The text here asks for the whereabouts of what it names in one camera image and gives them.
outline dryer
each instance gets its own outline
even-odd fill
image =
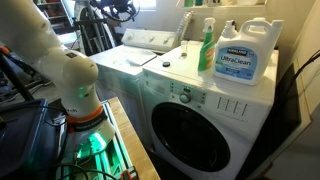
[[[235,179],[274,102],[278,51],[248,86],[198,72],[201,42],[189,41],[143,67],[146,120],[161,158],[192,179]]]
[[[122,38],[123,45],[90,56],[99,69],[96,86],[100,99],[119,98],[146,148],[153,143],[142,107],[142,66],[157,54],[177,47],[177,39],[175,32],[127,29]]]

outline detergent label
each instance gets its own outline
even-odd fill
[[[215,69],[217,72],[251,80],[257,67],[257,55],[245,47],[221,48],[216,55]]]

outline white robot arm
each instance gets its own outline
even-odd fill
[[[99,132],[105,141],[115,133],[95,91],[96,64],[62,45],[48,19],[32,0],[2,0],[0,41],[25,63],[50,79],[68,113],[69,150]]]

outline washer door glass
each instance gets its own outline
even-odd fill
[[[230,160],[230,150],[218,129],[192,109],[162,103],[152,113],[157,137],[175,157],[202,171],[223,169]]]

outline white washing machine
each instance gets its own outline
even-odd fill
[[[127,29],[123,45],[95,54],[90,58],[98,65],[96,82],[100,99],[117,96],[141,142],[152,146],[141,98],[142,66],[177,47],[177,34],[165,31]]]
[[[192,179],[235,179],[274,102],[278,51],[248,86],[197,71],[202,43],[143,67],[143,104],[155,152]]]

